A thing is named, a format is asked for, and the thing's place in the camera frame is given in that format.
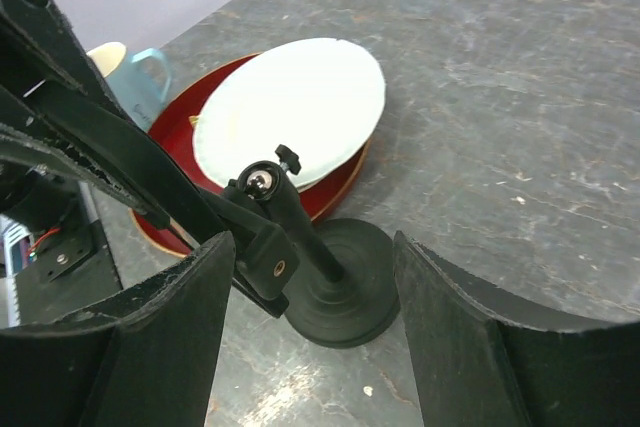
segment paper plate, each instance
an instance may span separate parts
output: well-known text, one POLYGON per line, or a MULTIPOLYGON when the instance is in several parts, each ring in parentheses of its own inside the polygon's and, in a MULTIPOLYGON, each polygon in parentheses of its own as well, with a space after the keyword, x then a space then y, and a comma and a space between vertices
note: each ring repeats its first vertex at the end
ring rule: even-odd
POLYGON ((193 135, 195 159, 217 184, 274 160, 284 144, 300 156, 296 187, 350 159, 373 133, 385 82, 364 48, 337 39, 285 44, 236 70, 207 99, 193 135))
MULTIPOLYGON (((189 117, 197 116, 211 92, 229 74, 256 55, 237 59, 204 76, 171 102, 149 129, 149 135, 169 153, 187 176, 212 192, 219 193, 222 187, 209 180, 196 164, 192 149, 193 126, 189 117)), ((302 205, 314 222, 319 222, 333 212, 351 190, 362 169, 368 148, 369 141, 347 162, 300 194, 302 205)), ((154 246, 177 256, 187 254, 186 248, 170 232, 156 230, 135 212, 131 212, 131 215, 134 224, 154 246)))

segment mug handle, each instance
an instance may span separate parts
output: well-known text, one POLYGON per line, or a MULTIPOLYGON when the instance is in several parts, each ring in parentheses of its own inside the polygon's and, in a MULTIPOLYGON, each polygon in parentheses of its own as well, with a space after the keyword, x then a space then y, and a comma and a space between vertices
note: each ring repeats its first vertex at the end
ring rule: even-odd
POLYGON ((162 66, 164 73, 167 77, 167 80, 165 80, 164 82, 164 87, 162 87, 162 90, 159 93, 160 102, 164 104, 166 103, 167 96, 169 95, 169 87, 171 87, 171 79, 172 79, 171 68, 169 67, 169 61, 167 60, 167 57, 164 55, 164 53, 161 50, 151 48, 135 54, 131 58, 131 63, 137 64, 138 62, 141 62, 144 59, 148 59, 148 58, 153 58, 153 59, 156 59, 158 62, 160 62, 160 65, 162 66))

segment white mug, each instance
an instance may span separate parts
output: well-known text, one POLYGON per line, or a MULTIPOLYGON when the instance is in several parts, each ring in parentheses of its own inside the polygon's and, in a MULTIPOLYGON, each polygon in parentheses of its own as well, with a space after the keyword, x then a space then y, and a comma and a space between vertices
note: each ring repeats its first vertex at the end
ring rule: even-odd
POLYGON ((158 49, 147 49, 137 54, 128 52, 120 42, 109 42, 87 52, 100 74, 131 120, 145 132, 165 109, 171 86, 171 70, 165 55, 158 49), (140 62, 154 59, 165 72, 164 85, 158 85, 145 72, 140 62))

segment gray table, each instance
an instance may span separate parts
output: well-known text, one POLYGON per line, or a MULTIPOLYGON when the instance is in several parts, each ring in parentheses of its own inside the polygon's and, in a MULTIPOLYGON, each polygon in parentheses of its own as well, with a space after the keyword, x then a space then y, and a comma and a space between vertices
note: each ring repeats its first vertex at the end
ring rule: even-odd
MULTIPOLYGON (((338 215, 402 229, 534 301, 628 320, 640 314, 639 30, 638 0, 234 0, 166 52, 177 93, 295 39, 363 45, 389 101, 338 215)), ((100 206, 128 284, 173 261, 122 206, 100 206)), ((417 405, 400 321, 332 352, 232 297, 211 425, 412 427, 417 405)))

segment red dish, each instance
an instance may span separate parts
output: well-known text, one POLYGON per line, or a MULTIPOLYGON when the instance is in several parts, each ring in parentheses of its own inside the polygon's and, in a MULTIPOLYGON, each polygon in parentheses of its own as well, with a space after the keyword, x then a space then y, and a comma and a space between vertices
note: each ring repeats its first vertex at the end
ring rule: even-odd
MULTIPOLYGON (((193 156, 193 126, 189 117, 198 115, 211 93, 224 79, 256 55, 258 54, 234 60, 205 75, 171 102, 149 129, 149 135, 169 153, 194 183, 215 193, 221 192, 222 187, 205 177, 193 156)), ((300 193, 302 205, 314 223, 331 214, 349 193, 362 169, 368 149, 369 142, 346 163, 300 193)), ((171 233, 155 229, 133 211, 131 214, 134 224, 155 247, 179 257, 188 254, 187 248, 171 233)))

